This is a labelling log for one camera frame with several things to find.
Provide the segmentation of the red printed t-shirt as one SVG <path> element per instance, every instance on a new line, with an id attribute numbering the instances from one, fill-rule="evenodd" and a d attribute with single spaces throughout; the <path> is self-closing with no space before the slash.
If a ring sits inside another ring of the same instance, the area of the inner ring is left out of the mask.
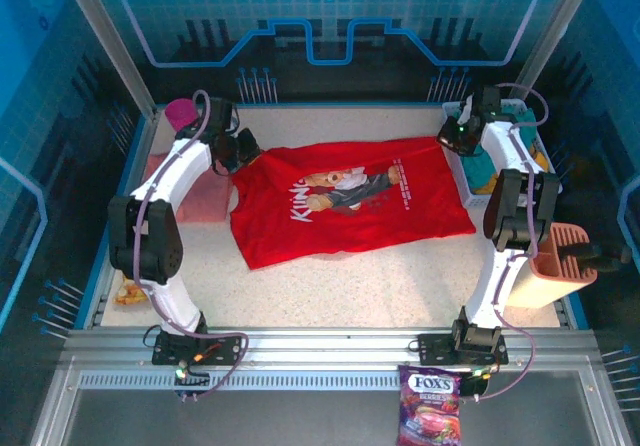
<path id="1" fill-rule="evenodd" d="M 475 233 L 432 137 L 274 148 L 235 173 L 248 267 Z"/>

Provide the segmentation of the teal t-shirt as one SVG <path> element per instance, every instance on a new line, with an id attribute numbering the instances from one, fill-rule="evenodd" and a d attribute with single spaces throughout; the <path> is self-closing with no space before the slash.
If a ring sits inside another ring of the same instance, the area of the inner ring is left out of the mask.
<path id="1" fill-rule="evenodd" d="M 518 122 L 536 122 L 537 119 L 531 108 L 524 102 L 504 101 L 502 112 L 512 114 Z M 537 137 L 537 130 L 534 127 L 524 127 L 520 129 L 520 137 L 523 144 L 531 154 L 534 154 L 534 140 Z M 491 178 L 496 174 L 495 167 L 489 154 L 478 144 L 472 156 L 462 157 L 461 164 L 464 168 L 468 186 L 473 194 L 478 194 L 482 188 L 487 188 Z"/>

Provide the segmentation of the folded pink t-shirt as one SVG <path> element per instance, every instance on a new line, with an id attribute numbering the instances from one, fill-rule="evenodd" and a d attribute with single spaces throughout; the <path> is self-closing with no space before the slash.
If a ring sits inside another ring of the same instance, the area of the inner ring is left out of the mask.
<path id="1" fill-rule="evenodd" d="M 171 207 L 178 223 L 223 222 L 227 216 L 231 182 L 216 174 L 203 148 L 193 147 L 182 156 L 176 151 L 147 160 L 144 182 L 132 195 L 147 201 L 147 210 L 155 203 Z"/>

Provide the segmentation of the magenta plastic goblet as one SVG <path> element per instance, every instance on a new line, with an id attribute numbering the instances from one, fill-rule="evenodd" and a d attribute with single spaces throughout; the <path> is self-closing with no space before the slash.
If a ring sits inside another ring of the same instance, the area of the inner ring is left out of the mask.
<path id="1" fill-rule="evenodd" d="M 192 126 L 199 118 L 199 112 L 192 99 L 179 98 L 167 104 L 164 110 L 167 121 L 175 132 Z"/>

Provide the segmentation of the white plastic basket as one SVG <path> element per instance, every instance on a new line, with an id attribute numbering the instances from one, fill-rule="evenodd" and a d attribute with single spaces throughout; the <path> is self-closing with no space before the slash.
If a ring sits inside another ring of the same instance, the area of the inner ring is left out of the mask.
<path id="1" fill-rule="evenodd" d="M 501 106 L 502 103 L 504 101 L 517 101 L 517 102 L 524 102 L 520 99 L 503 99 L 501 101 Z M 550 171 L 554 173 L 555 169 L 553 164 L 551 163 L 551 160 L 549 159 L 549 155 L 547 154 L 546 148 L 537 132 L 537 137 L 534 140 L 534 148 L 537 149 L 538 151 L 542 152 L 547 160 L 549 161 L 550 164 Z M 459 192 L 459 196 L 461 198 L 461 202 L 462 204 L 466 207 L 466 208 L 473 208 L 473 207 L 479 207 L 479 208 L 485 208 L 490 195 L 476 195 L 473 194 L 472 191 L 470 190 L 469 186 L 468 186 L 468 182 L 466 179 L 466 175 L 464 172 L 464 168 L 461 164 L 461 158 L 460 156 L 458 156 L 456 153 L 452 152 L 451 150 L 444 148 L 444 154 L 445 157 L 447 159 L 447 162 L 449 164 L 449 167 L 451 169 L 451 172 L 453 174 L 454 180 L 456 182 L 456 186 L 458 188 L 458 192 Z"/>

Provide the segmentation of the mustard yellow t-shirt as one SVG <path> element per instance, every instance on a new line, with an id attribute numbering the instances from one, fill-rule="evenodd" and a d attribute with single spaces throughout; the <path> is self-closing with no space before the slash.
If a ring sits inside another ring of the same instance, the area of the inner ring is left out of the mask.
<path id="1" fill-rule="evenodd" d="M 550 171 L 550 164 L 549 161 L 547 160 L 546 156 L 538 151 L 535 148 L 531 149 L 532 152 L 532 157 L 534 159 L 534 161 L 545 171 L 545 172 L 549 172 Z M 489 179 L 487 180 L 487 182 L 482 185 L 481 187 L 478 188 L 474 188 L 472 189 L 472 192 L 476 195 L 489 195 L 490 193 L 493 192 L 496 183 L 498 180 L 498 174 L 497 173 L 493 173 Z"/>

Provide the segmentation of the terracotta plastic utensil holder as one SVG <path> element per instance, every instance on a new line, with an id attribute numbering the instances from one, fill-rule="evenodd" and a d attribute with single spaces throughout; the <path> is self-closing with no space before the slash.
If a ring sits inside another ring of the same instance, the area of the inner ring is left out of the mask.
<path id="1" fill-rule="evenodd" d="M 538 255 L 518 273 L 506 305 L 539 309 L 592 284 L 598 276 L 595 270 L 581 271 L 574 257 L 561 259 L 557 251 L 562 246 L 588 242 L 589 236 L 580 226 L 553 223 L 549 236 L 539 244 Z"/>

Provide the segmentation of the yellow chips bag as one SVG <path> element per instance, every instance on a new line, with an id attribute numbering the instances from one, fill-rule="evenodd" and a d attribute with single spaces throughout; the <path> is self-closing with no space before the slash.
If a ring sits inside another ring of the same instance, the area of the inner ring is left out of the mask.
<path id="1" fill-rule="evenodd" d="M 145 291 L 138 286 L 133 279 L 123 276 L 117 282 L 117 289 L 114 294 L 113 302 L 119 306 L 129 306 L 140 304 L 148 301 Z"/>

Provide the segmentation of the black utensil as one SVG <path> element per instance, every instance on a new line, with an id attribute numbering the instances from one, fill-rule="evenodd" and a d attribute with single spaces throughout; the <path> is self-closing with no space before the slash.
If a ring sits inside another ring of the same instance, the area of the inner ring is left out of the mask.
<path id="1" fill-rule="evenodd" d="M 557 248 L 560 260 L 574 257 L 580 272 L 615 272 L 632 261 L 632 251 L 621 243 L 575 243 Z"/>

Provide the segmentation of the purple Fox's candy bag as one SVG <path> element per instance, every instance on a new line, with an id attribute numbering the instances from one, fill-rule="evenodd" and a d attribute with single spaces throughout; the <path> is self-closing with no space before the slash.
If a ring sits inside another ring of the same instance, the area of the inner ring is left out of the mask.
<path id="1" fill-rule="evenodd" d="M 398 367 L 396 446 L 461 446 L 461 376 L 430 367 Z"/>

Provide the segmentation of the aluminium frame post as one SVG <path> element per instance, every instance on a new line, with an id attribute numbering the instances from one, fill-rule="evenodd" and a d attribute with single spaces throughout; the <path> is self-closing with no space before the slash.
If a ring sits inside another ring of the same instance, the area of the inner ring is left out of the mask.
<path id="1" fill-rule="evenodd" d="M 153 119 L 156 104 L 102 0 L 75 1 L 139 111 L 146 119 Z"/>
<path id="2" fill-rule="evenodd" d="M 510 98 L 524 100 L 528 96 L 528 90 L 532 89 L 539 79 L 552 53 L 564 37 L 582 1 L 558 0 L 549 23 L 541 32 L 516 79 L 516 83 L 523 86 L 524 90 L 512 87 L 509 92 Z"/>

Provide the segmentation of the aluminium side rail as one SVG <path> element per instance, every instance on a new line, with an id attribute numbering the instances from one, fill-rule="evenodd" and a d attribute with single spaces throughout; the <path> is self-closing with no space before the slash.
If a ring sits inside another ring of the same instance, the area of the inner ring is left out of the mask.
<path id="1" fill-rule="evenodd" d="M 159 113 L 153 119 L 140 118 L 138 121 L 115 189 L 116 196 L 124 195 L 140 183 L 144 170 L 142 163 L 149 154 L 158 121 Z M 109 297 L 114 271 L 109 259 L 109 224 L 106 224 L 76 316 L 75 329 L 94 327 L 95 317 L 102 314 L 100 308 L 105 303 L 103 297 Z"/>

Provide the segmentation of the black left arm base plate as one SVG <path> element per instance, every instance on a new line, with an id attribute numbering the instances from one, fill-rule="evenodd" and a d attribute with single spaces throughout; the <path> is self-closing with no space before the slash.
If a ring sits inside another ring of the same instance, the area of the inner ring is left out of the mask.
<path id="1" fill-rule="evenodd" d="M 172 335 L 161 331 L 155 339 L 151 362 L 153 365 L 232 366 L 241 352 L 242 338 L 231 336 L 219 339 L 201 339 Z"/>

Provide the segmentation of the aluminium frame rail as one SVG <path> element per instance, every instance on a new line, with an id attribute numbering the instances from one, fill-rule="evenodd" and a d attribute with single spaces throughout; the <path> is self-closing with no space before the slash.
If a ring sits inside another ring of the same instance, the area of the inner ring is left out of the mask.
<path id="1" fill-rule="evenodd" d="M 108 327 L 72 332 L 60 356 L 81 369 L 148 368 L 152 349 L 142 328 Z M 253 329 L 241 367 L 245 370 L 390 370 L 419 362 L 420 329 Z M 589 330 L 533 328 L 533 368 L 571 369 L 597 364 L 600 353 Z"/>

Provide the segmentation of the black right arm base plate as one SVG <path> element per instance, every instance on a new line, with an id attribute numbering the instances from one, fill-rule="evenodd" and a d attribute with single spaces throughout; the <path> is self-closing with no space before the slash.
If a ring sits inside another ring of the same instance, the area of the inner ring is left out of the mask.
<path id="1" fill-rule="evenodd" d="M 507 365 L 509 355 L 504 337 L 488 344 L 460 341 L 451 333 L 417 336 L 418 355 L 422 366 L 491 366 Z"/>

